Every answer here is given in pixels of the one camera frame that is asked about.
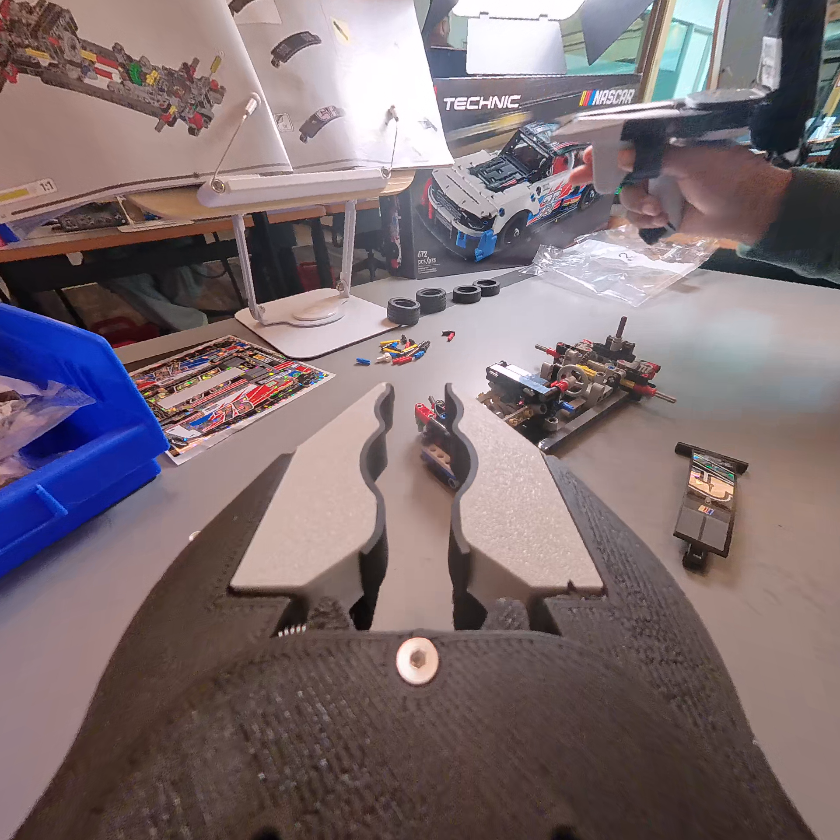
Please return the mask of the person's right hand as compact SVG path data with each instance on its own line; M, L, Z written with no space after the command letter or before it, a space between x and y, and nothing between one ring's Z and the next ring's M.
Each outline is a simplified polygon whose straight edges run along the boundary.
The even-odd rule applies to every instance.
M584 152L583 161L570 174L571 185L592 182L592 147ZM755 245L777 218L793 173L737 145L672 145L661 166L661 175L675 179L684 199L676 230L744 245ZM626 218L640 231L668 225L664 206L646 182L625 186L620 201Z

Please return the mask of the black curved lego panel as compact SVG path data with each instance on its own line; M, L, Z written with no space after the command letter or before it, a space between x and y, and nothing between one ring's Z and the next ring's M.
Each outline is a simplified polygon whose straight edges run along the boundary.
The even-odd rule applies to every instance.
M685 544L683 567L704 572L711 555L728 557L737 510L738 479L746 461L683 442L675 453L689 461L674 537Z

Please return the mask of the colourful sticker sheet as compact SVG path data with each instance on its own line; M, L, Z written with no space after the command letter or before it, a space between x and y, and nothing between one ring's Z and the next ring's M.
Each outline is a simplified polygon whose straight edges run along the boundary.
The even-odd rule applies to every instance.
M176 465L200 455L333 373L227 335L130 374Z

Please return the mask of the instruction booklet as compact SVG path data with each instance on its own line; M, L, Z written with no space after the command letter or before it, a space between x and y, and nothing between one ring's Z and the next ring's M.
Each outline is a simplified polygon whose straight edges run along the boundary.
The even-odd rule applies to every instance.
M196 186L306 202L453 164L412 2L1 3L2 221Z

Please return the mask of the pile of small lego pieces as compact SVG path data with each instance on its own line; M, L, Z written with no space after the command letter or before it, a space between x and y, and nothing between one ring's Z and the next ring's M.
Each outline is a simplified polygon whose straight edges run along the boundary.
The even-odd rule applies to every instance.
M422 359L430 345L430 340L417 342L405 335L391 341L382 341L374 362L376 364L410 364Z

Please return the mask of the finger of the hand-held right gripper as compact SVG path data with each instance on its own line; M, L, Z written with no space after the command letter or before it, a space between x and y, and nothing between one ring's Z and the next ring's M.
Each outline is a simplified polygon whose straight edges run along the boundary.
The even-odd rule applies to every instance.
M592 147L592 184L597 192L606 193L617 189L626 175L618 166L618 153L634 145L635 140L622 139L625 127L641 122L642 134L651 134L660 122L675 117L687 103L688 99L678 98L565 114L561 117L561 136L576 138Z

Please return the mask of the lego set box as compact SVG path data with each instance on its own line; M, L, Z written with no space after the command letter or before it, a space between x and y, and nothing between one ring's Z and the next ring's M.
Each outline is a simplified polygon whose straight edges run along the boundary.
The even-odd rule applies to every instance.
M422 35L450 167L381 200L390 268L419 280L528 264L603 229L613 199L571 185L591 141L560 124L632 106L655 2L429 2Z

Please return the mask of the clear plastic bag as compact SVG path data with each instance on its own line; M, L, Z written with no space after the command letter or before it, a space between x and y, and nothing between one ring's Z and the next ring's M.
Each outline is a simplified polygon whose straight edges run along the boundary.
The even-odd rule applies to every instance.
M556 287L637 308L697 270L719 247L716 238L673 234L646 245L625 225L542 245L524 272Z

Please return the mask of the white book stand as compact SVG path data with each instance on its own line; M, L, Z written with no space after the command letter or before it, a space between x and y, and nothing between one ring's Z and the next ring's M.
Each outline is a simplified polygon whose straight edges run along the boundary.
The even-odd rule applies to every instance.
M230 217L240 268L245 283L246 311L237 318L280 352L300 360L314 360L334 350L381 334L393 326L381 305L351 293L354 237L360 201L393 195L406 188L425 159L411 162L393 155L388 162L331 171L297 172L291 169L277 127L270 120L267 100L260 89L248 90L241 115L234 122L230 141L212 174L196 186L179 186L129 195L143 210L167 220L185 223L211 217ZM278 174L225 174L225 157L244 127L256 123L272 151L280 153L286 168ZM265 303L257 301L245 216L257 221L268 211L311 211L337 203L344 211L344 240L337 285L327 289L293 292Z

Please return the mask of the person's right forearm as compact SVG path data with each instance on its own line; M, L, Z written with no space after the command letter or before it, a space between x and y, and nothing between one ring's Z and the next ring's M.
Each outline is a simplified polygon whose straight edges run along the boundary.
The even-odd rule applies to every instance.
M777 218L738 255L839 284L839 171L795 168Z

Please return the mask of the blue plastic bin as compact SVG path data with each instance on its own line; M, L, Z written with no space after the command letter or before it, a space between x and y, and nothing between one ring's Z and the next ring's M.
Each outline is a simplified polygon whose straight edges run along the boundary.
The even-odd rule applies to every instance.
M74 387L92 403L29 443L38 467L1 492L1 575L151 482L161 427L114 349L96 333L3 304L1 370Z

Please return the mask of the lego car chassis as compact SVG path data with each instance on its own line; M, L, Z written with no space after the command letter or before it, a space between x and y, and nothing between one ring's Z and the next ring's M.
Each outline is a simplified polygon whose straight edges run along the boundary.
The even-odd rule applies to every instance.
M549 357L538 373L504 360L488 366L487 388L475 404L548 456L621 406L654 399L676 404L655 382L660 364L637 356L626 325L624 315L601 342L536 344Z

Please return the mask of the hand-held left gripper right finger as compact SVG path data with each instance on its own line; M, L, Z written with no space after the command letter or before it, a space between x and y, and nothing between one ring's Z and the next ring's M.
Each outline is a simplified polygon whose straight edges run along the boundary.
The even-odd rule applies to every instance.
M546 457L455 384L444 388L451 467L448 572L453 623L479 629L499 600L550 631L545 601L599 598L606 585Z

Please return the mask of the clear bag of lego parts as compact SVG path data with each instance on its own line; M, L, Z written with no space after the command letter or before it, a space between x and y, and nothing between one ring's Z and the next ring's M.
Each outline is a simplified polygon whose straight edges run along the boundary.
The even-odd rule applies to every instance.
M96 403L73 385L48 381L41 386L2 375L1 488L74 452L78 435L71 427L60 427Z

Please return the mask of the brown wooden table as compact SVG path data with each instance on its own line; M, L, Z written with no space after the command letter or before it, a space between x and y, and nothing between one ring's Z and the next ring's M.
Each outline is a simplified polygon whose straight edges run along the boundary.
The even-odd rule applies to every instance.
M245 216L246 229L254 228L255 242L266 242L268 232L278 225L303 226L318 265L318 278L326 287L332 277L328 243L324 238L327 220L343 213L341 203L311 208L252 213ZM189 245L170 246L188 240ZM119 250L118 257L102 257L105 251ZM2 247L2 279L13 296L18 292L36 293L84 286L143 272L177 268L192 264L224 261L236 257L234 225L230 217L204 219L193 223L175 222L170 226L101 228L74 234L55 234L32 238ZM268 267L269 287L282 297L301 290L296 276L286 279L279 258Z

